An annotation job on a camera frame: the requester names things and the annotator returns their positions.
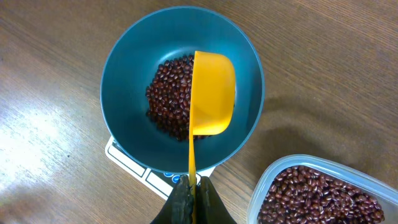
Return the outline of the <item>yellow plastic scoop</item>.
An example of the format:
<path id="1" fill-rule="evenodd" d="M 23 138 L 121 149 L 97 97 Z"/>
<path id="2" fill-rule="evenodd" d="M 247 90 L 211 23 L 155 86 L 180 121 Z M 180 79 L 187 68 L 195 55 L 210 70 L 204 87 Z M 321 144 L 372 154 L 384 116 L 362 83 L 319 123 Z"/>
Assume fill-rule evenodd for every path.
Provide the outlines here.
<path id="1" fill-rule="evenodd" d="M 196 181 L 193 137 L 217 135 L 227 129 L 234 109 L 236 77 L 230 59 L 221 54 L 196 51 L 190 94 L 188 176 Z"/>

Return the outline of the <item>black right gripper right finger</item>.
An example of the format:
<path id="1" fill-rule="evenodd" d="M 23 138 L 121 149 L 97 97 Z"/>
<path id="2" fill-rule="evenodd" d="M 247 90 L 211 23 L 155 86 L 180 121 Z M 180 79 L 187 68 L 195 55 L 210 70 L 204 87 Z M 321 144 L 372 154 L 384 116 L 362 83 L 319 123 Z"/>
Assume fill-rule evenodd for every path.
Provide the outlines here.
<path id="1" fill-rule="evenodd" d="M 198 224 L 236 224 L 208 177 L 201 178 L 196 195 Z"/>

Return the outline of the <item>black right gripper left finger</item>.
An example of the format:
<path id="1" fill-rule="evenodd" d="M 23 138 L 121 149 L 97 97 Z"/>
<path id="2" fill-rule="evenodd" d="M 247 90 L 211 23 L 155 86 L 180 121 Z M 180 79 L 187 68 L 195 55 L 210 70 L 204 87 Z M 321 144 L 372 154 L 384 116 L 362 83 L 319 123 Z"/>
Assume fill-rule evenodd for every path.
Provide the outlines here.
<path id="1" fill-rule="evenodd" d="M 189 178 L 187 175 L 181 175 L 151 224 L 192 224 L 193 203 Z"/>

